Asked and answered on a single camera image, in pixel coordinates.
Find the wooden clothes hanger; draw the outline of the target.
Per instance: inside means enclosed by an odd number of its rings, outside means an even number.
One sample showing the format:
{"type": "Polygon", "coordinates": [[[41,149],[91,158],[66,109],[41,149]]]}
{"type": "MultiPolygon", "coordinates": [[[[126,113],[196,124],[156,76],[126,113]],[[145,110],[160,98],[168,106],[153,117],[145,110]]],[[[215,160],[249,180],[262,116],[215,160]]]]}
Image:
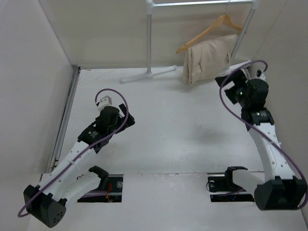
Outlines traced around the wooden clothes hanger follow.
{"type": "Polygon", "coordinates": [[[183,42],[178,46],[176,54],[188,47],[209,39],[227,35],[239,35],[244,28],[245,8],[243,5],[232,4],[219,6],[213,13],[206,10],[199,13],[194,24],[189,24],[182,30],[183,42]]]}

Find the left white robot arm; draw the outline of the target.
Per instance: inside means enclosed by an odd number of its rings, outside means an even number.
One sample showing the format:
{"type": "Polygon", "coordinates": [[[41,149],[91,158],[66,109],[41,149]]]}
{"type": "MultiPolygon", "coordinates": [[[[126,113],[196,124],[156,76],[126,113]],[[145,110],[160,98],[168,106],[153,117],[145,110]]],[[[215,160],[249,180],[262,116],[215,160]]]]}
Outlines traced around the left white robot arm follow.
{"type": "Polygon", "coordinates": [[[95,121],[86,127],[58,166],[37,186],[24,192],[26,211],[48,228],[55,227],[68,207],[88,192],[103,192],[108,186],[108,172],[87,164],[117,133],[135,124],[127,106],[103,106],[95,121]]]}

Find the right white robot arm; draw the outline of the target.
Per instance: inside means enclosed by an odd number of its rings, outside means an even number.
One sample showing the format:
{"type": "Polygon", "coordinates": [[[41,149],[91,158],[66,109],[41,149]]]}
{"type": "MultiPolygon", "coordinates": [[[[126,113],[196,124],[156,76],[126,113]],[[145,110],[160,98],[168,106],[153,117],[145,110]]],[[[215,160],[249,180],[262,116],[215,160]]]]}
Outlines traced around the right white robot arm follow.
{"type": "Polygon", "coordinates": [[[261,180],[245,167],[228,167],[224,187],[230,192],[247,191],[260,210],[298,210],[300,204],[307,202],[308,184],[296,177],[282,153],[274,119],[265,107],[269,86],[263,73],[258,70],[256,78],[248,78],[244,71],[238,70],[230,77],[216,77],[215,81],[220,88],[234,83],[225,90],[226,96],[241,106],[240,119],[255,142],[265,175],[261,180]]]}

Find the beige trousers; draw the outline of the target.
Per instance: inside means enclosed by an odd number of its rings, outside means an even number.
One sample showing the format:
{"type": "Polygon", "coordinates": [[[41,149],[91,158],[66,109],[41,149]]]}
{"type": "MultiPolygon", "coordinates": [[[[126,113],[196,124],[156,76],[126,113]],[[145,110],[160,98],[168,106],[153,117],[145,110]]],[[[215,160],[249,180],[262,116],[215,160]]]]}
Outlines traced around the beige trousers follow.
{"type": "Polygon", "coordinates": [[[183,64],[183,78],[188,84],[216,78],[231,62],[238,35],[227,35],[189,47],[183,64]]]}

